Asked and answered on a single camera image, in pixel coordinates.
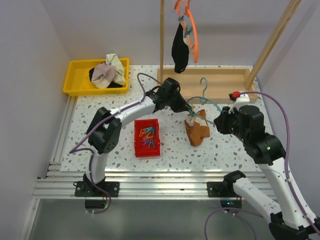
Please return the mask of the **dark teal clothespin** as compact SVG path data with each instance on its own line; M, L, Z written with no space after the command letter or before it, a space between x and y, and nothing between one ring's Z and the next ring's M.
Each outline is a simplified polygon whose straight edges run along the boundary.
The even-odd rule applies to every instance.
M188 112L189 112L189 114L192 116L192 117L194 117L194 116L196 116L197 114L195 113L195 111L194 111L194 106L193 105L190 105L189 106L189 109L188 109Z

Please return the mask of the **brown orange underwear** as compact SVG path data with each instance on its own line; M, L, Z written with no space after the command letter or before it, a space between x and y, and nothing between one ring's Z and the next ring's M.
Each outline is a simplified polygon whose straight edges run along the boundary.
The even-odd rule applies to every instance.
M184 124L190 145L193 147L198 147L204 138L211 136L208 123L199 116L191 116L189 114Z

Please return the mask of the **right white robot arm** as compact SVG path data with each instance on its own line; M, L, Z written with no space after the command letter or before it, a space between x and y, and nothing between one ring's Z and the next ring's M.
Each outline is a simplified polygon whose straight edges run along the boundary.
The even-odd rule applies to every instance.
M223 177L220 196L244 198L268 223L276 240L307 240L320 228L320 219L304 200L290 170L281 141L266 132L264 115L254 105L239 109L225 106L213 121L223 135L234 135L268 180L273 201L255 187L240 170Z

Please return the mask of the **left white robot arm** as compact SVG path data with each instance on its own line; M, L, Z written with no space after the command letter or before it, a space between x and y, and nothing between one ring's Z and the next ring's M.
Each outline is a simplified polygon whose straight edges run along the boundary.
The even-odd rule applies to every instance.
M123 107L95 113L83 138L91 152L88 170L81 181L74 182L76 197L117 197L120 184L105 180L105 167L110 152L117 146L123 127L135 120L169 107L175 113L189 112L192 107L181 95L178 81L167 78L161 85L144 91L143 97Z

